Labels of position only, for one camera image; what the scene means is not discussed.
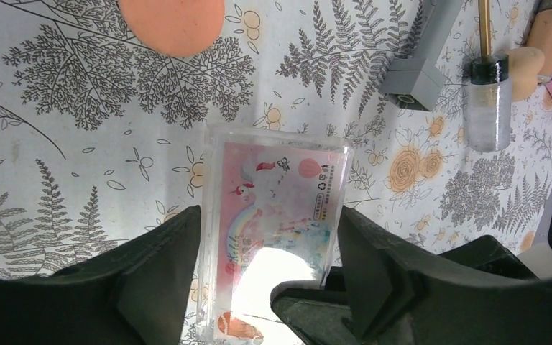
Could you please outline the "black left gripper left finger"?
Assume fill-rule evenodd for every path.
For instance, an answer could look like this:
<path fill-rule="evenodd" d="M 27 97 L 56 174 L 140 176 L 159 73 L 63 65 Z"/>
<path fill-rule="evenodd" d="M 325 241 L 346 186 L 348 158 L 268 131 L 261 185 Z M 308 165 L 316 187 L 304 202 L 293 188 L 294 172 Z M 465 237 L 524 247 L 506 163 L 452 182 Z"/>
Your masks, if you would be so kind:
<path fill-rule="evenodd" d="M 177 344 L 201 209 L 49 277 L 0 279 L 0 344 Z"/>

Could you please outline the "beige foundation tube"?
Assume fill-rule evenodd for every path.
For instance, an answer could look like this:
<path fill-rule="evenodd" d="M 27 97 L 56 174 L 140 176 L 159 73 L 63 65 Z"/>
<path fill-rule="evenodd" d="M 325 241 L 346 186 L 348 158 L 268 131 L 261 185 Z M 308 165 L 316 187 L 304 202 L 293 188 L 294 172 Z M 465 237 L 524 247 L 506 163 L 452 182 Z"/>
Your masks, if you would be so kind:
<path fill-rule="evenodd" d="M 552 79 L 552 0 L 539 1 L 525 45 L 543 52 L 545 60 L 538 72 L 538 84 L 547 84 Z"/>

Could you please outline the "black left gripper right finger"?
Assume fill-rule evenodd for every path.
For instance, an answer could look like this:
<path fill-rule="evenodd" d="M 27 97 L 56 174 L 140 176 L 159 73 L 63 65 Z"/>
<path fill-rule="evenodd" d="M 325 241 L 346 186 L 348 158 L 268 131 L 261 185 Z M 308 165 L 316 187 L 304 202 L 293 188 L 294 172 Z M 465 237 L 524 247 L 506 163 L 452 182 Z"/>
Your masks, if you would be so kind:
<path fill-rule="evenodd" d="M 279 319 L 306 344 L 552 344 L 552 278 L 511 277 L 490 236 L 433 254 L 343 208 L 328 284 L 284 282 Z"/>

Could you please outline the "clear pink nail box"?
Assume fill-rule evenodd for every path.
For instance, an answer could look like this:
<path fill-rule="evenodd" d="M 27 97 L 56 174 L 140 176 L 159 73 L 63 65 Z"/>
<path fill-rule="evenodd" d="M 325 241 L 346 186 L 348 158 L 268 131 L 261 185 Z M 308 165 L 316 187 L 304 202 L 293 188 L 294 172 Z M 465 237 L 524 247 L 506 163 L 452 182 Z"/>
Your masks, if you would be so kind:
<path fill-rule="evenodd" d="M 227 124 L 210 125 L 205 143 L 198 334 L 206 344 L 299 344 L 270 298 L 284 282 L 324 285 L 352 144 Z"/>

